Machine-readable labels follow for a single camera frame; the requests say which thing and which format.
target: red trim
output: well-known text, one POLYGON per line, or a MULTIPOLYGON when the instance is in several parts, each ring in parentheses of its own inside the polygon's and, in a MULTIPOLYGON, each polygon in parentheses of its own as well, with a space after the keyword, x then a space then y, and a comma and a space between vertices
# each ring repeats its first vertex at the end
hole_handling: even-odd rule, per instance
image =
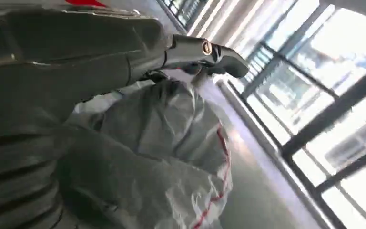
MULTIPOLYGON (((226 147, 225 139, 224 139, 224 137, 222 136, 222 133, 221 133, 221 127, 218 129, 217 135, 218 135, 218 138, 221 142, 222 148, 224 150, 226 161, 228 162, 228 166, 226 167, 226 171, 224 173, 224 179, 223 179, 224 189, 225 189, 226 179, 228 178, 228 172, 229 172, 229 169, 230 169, 230 166, 231 166, 231 162, 230 162, 230 157, 229 157, 229 153, 228 153, 228 148, 226 147)), ((225 195, 225 192, 222 191, 220 194, 218 194, 218 196, 212 197, 210 199, 210 202, 208 203, 207 209, 203 211, 203 213, 201 214, 200 220, 193 227, 193 229, 199 229, 202 226, 202 224, 204 223, 205 217, 207 217, 208 212, 210 211, 211 204, 221 200, 224 197, 224 195, 225 195)))
POLYGON ((107 7, 106 5, 98 2, 97 0, 65 0, 69 4, 74 5, 91 5, 91 6, 103 6, 107 7))

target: window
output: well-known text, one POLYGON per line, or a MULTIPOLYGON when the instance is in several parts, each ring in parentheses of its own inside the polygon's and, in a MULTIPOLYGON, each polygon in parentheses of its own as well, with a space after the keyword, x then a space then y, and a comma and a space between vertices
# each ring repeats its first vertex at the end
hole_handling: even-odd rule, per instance
POLYGON ((366 229, 366 16, 298 0, 236 92, 322 211, 366 229))
POLYGON ((177 20, 186 28, 192 25, 207 0, 163 0, 177 20))
POLYGON ((306 148, 334 175, 366 154, 366 98, 306 148))
POLYGON ((334 12, 329 7, 323 16, 328 20, 308 31, 310 38, 290 58, 341 95, 366 74, 366 16, 346 9, 334 12))
POLYGON ((256 97, 296 134, 334 99, 306 79, 299 71, 280 62, 259 86, 256 97))

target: screw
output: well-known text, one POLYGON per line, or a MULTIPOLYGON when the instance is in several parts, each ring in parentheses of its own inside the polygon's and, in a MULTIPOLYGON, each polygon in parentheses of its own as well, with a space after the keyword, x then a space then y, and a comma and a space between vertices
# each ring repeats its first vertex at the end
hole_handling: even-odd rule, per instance
POLYGON ((206 56, 209 56, 213 53, 213 45, 207 40, 203 42, 203 53, 206 56))

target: red stripe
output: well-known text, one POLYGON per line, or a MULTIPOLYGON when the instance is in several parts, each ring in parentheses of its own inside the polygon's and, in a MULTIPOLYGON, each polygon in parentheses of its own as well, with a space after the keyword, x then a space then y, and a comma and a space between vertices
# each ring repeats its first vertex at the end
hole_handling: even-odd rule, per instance
POLYGON ((103 6, 107 7, 106 5, 98 2, 97 0, 65 0, 69 4, 74 5, 91 5, 91 6, 103 6))
MULTIPOLYGON (((226 167, 226 171, 225 171, 224 179, 223 179, 224 189, 225 189, 226 179, 228 178, 228 172, 229 172, 229 169, 230 169, 230 166, 231 166, 231 162, 230 162, 230 157, 229 157, 229 153, 228 153, 228 148, 226 147, 225 139, 224 139, 224 137, 222 136, 222 133, 221 133, 221 128, 218 129, 217 135, 218 135, 218 139, 221 142, 222 148, 224 150, 226 161, 228 162, 228 166, 226 167)), ((193 227, 193 229, 199 229, 202 226, 202 224, 204 223, 205 217, 207 217, 208 212, 210 211, 211 204, 221 200, 224 197, 224 195, 225 195, 225 193, 224 193, 224 191, 222 191, 218 196, 212 197, 210 199, 210 202, 208 203, 207 209, 203 211, 203 213, 201 214, 200 220, 193 227)))

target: red object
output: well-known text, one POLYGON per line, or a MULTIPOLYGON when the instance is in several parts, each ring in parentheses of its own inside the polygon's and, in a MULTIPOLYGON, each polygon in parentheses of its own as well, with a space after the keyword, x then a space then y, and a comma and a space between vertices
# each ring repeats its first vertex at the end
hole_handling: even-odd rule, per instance
POLYGON ((103 6, 107 7, 106 5, 98 2, 97 0, 65 0, 69 4, 74 5, 91 5, 91 6, 103 6))

